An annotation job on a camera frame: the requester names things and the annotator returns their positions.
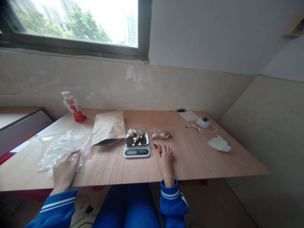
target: white paper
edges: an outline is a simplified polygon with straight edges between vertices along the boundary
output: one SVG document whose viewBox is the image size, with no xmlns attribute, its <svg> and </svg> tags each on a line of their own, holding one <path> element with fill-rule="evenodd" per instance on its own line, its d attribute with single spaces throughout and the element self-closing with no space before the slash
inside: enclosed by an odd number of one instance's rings
<svg viewBox="0 0 304 228">
<path fill-rule="evenodd" d="M 180 115 L 188 122 L 188 121 L 193 121 L 197 120 L 199 117 L 192 111 L 188 112 L 180 112 Z"/>
</svg>

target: leg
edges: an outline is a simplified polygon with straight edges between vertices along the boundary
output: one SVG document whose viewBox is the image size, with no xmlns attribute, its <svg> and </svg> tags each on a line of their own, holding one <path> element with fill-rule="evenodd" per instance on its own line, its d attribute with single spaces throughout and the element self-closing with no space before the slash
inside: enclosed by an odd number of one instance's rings
<svg viewBox="0 0 304 228">
<path fill-rule="evenodd" d="M 127 210 L 127 185 L 112 185 L 92 228 L 124 227 Z"/>
<path fill-rule="evenodd" d="M 124 227 L 162 227 L 148 183 L 128 184 Z"/>
</svg>

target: window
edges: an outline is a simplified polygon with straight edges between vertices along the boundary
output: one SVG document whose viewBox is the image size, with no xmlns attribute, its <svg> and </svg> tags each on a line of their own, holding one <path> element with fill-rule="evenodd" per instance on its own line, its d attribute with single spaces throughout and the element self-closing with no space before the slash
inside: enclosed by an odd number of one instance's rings
<svg viewBox="0 0 304 228">
<path fill-rule="evenodd" d="M 9 0 L 0 47 L 148 60 L 151 1 Z"/>
</svg>

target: blue jacket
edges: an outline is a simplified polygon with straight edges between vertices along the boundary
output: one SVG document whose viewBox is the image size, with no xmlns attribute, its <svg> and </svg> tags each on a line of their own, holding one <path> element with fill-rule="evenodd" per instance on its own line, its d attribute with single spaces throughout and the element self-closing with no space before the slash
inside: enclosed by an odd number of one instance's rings
<svg viewBox="0 0 304 228">
<path fill-rule="evenodd" d="M 49 196 L 39 215 L 25 228 L 69 228 L 75 212 L 74 202 L 77 189 Z M 166 228 L 185 227 L 184 214 L 188 213 L 188 204 L 180 192 L 178 181 L 175 186 L 166 188 L 161 182 L 160 214 L 166 222 Z"/>
</svg>

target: white cable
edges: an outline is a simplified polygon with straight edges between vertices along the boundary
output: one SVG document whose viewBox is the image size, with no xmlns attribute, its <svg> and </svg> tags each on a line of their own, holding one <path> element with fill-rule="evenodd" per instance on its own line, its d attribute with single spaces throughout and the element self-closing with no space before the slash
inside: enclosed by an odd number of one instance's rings
<svg viewBox="0 0 304 228">
<path fill-rule="evenodd" d="M 199 127 L 198 125 L 194 125 L 194 124 L 192 124 L 192 125 L 188 125 L 188 126 L 185 126 L 185 127 L 194 127 L 194 128 L 197 128 L 198 130 L 199 130 L 199 132 L 201 133 L 201 134 L 204 134 L 204 131 L 205 132 L 209 132 L 209 133 L 215 133 L 218 129 L 216 128 L 216 127 L 214 127 L 215 128 L 215 131 L 207 131 L 207 130 L 205 130 L 205 129 L 203 129 L 203 128 L 201 128 L 201 127 Z"/>
</svg>

